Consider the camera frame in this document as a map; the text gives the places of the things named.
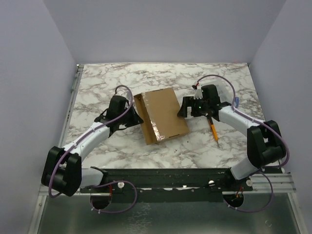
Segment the brown cardboard express box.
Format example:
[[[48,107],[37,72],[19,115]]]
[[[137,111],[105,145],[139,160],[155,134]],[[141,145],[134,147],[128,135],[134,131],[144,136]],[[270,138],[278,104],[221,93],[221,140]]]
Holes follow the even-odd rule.
[[[178,117],[180,105],[172,87],[142,92],[134,96],[141,129],[147,145],[157,144],[187,135],[190,129],[184,118]]]

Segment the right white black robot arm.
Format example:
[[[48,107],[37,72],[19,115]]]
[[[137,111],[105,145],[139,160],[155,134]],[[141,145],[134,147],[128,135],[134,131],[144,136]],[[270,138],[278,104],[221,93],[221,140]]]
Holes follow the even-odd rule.
[[[217,87],[213,84],[198,88],[195,94],[199,97],[183,97],[178,117],[186,118],[190,107],[191,116],[205,116],[208,120],[213,118],[247,137],[247,156],[232,166],[227,172],[228,176],[224,178],[224,185],[228,190],[236,190],[241,186],[242,179],[286,156],[286,147],[275,121],[263,122],[240,113],[229,102],[220,100]]]

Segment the orange utility knife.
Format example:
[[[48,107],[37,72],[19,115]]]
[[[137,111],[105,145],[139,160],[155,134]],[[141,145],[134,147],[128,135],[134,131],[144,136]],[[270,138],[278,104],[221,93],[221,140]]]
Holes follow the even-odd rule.
[[[216,141],[217,146],[218,146],[218,148],[219,148],[220,146],[219,146],[219,142],[218,142],[218,135],[217,135],[217,132],[216,132],[216,129],[215,129],[213,120],[212,120],[212,118],[209,117],[209,116],[207,116],[207,120],[208,120],[209,126],[210,126],[210,128],[211,128],[211,131],[212,131],[212,133],[213,133],[214,140]]]

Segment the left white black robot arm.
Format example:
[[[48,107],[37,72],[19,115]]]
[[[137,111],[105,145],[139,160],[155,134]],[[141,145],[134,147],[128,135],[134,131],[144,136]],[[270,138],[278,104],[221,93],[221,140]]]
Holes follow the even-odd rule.
[[[61,194],[72,196],[79,188],[92,187],[96,192],[106,190],[106,171],[97,167],[82,168],[84,159],[114,132],[143,123],[130,101],[114,95],[109,107],[95,118],[90,128],[73,142],[54,146],[47,155],[41,183]]]

